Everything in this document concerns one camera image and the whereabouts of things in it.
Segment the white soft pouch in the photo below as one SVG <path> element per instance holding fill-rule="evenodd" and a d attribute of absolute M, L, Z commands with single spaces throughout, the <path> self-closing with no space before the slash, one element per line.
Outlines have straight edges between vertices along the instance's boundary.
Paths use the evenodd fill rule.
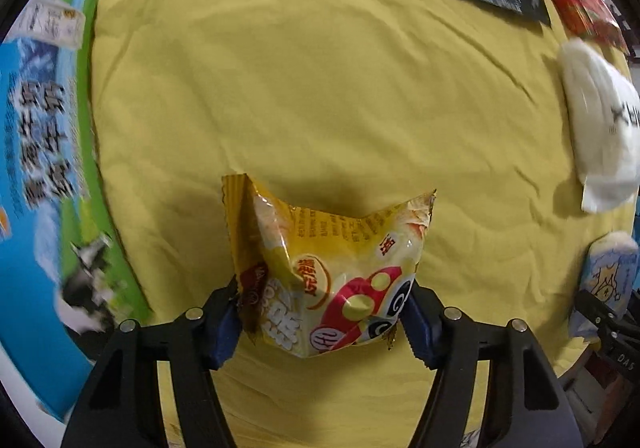
<path fill-rule="evenodd" d="M 639 189 L 639 95 L 625 75 L 578 38 L 562 44 L 558 63 L 582 210 L 614 210 Z"/>

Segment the yellow snack bag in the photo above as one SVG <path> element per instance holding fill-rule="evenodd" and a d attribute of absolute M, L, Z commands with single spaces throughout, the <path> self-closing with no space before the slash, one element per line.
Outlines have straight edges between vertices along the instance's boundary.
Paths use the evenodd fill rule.
<path fill-rule="evenodd" d="M 246 334 L 298 358 L 390 334 L 431 227 L 426 192 L 364 217 L 302 208 L 247 174 L 222 180 Z"/>

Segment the red snack bag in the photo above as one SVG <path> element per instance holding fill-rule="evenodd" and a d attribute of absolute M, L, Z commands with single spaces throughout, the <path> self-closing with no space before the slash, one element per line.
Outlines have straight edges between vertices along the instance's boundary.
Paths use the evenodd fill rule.
<path fill-rule="evenodd" d="M 617 48 L 626 56 L 629 49 L 622 29 L 604 0 L 552 0 L 564 26 L 578 38 Z"/>

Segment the cardboard box blue print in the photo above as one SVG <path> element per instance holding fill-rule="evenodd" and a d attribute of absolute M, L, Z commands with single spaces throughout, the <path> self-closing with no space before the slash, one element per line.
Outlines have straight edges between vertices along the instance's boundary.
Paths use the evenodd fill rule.
<path fill-rule="evenodd" d="M 98 0 L 29 0 L 1 45 L 1 346 L 57 419 L 151 309 L 108 210 L 91 105 Z"/>

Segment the yellow tablecloth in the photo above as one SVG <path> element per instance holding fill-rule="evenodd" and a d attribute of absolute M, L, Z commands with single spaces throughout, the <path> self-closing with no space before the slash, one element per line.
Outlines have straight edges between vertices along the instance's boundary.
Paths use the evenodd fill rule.
<path fill-rule="evenodd" d="M 472 0 L 98 0 L 91 102 L 108 206 L 153 319 L 232 277 L 221 179 L 365 216 L 437 200 L 418 278 L 473 319 L 524 319 L 557 372 L 590 243 L 556 55 Z"/>

